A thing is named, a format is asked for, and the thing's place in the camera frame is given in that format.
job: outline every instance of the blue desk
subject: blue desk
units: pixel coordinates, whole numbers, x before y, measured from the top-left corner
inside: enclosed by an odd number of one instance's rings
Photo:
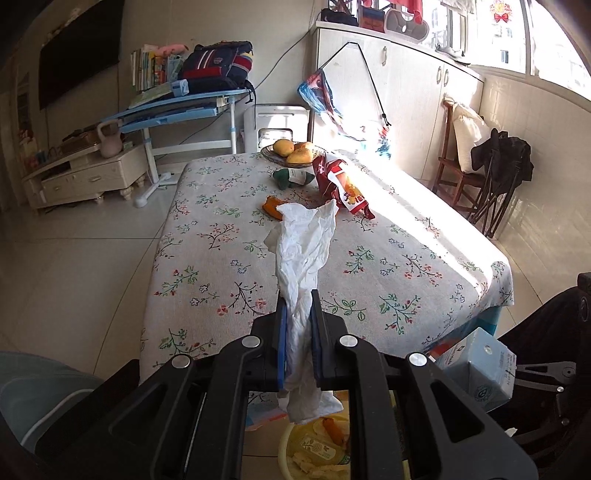
[[[170,173],[163,173],[160,176],[158,175],[155,160],[155,157],[158,155],[194,150],[211,150],[214,148],[231,148],[232,153],[236,153],[236,97],[248,92],[249,91],[246,89],[239,89],[226,90],[223,92],[196,93],[195,95],[186,95],[184,97],[145,103],[103,120],[118,119],[120,120],[119,130],[122,133],[141,130],[144,137],[144,147],[148,158],[148,165],[150,167],[152,187],[150,187],[143,195],[140,195],[140,197],[135,199],[135,205],[137,207],[143,207],[147,203],[148,197],[152,195],[157,187],[177,183],[176,180],[170,179]],[[160,125],[172,125],[178,122],[186,122],[198,118],[216,117],[227,110],[228,106],[230,109],[229,139],[225,138],[222,140],[152,148],[150,128],[158,127]]]

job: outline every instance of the pink toy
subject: pink toy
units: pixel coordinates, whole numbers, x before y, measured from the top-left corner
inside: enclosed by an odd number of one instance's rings
[[[160,47],[154,53],[157,57],[170,57],[171,55],[182,55],[184,53],[189,52],[189,47],[186,45],[181,45],[180,43],[174,45],[166,45],[165,47]]]

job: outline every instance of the sunlight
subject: sunlight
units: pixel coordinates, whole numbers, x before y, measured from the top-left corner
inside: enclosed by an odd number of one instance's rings
[[[352,161],[341,166],[352,182],[363,192],[370,209],[386,217],[430,248],[449,267],[468,281],[478,292],[479,297],[482,296],[488,285],[478,281],[458,260],[458,257],[466,258],[468,261],[482,258],[482,243],[478,242],[477,249],[475,246],[477,242],[474,241],[477,230],[457,212],[451,210],[444,201],[394,167],[391,162],[366,159],[363,163],[364,166],[361,168]],[[364,167],[370,168],[378,179],[362,171]],[[444,224],[433,225],[431,218]],[[445,239],[450,242],[450,245],[444,245],[439,240],[440,228],[444,228]],[[490,247],[491,254],[495,254],[496,247],[492,244]],[[492,267],[485,264],[482,268],[490,284],[493,277]]]

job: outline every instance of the drawer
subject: drawer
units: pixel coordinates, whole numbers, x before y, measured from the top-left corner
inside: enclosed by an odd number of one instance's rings
[[[121,163],[118,161],[78,171],[72,177],[76,195],[126,188]]]
[[[71,175],[64,175],[54,179],[49,178],[41,182],[47,203],[57,202],[74,195]]]

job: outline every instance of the kettlebell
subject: kettlebell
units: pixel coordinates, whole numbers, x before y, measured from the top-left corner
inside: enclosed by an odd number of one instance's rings
[[[113,124],[117,125],[117,131],[113,135],[103,134],[103,127]],[[123,149],[123,142],[121,141],[121,135],[119,134],[119,120],[113,119],[100,123],[96,127],[96,133],[100,139],[100,154],[103,158],[114,157]]]

